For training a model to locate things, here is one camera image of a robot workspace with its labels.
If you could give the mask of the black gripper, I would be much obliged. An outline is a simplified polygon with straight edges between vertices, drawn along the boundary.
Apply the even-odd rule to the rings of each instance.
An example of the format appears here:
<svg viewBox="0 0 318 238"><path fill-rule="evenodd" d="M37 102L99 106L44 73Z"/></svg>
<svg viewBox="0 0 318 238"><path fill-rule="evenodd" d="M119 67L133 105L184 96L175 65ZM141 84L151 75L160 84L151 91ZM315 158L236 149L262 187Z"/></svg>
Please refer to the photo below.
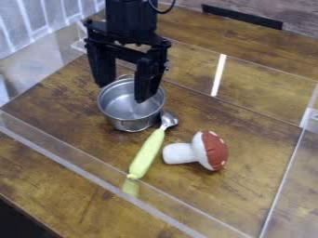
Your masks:
<svg viewBox="0 0 318 238"><path fill-rule="evenodd" d="M171 42L156 33L157 0L105 0L105 21L87 19L85 49L99 88L115 81L115 58L137 60L133 97L149 99L167 70Z"/></svg>

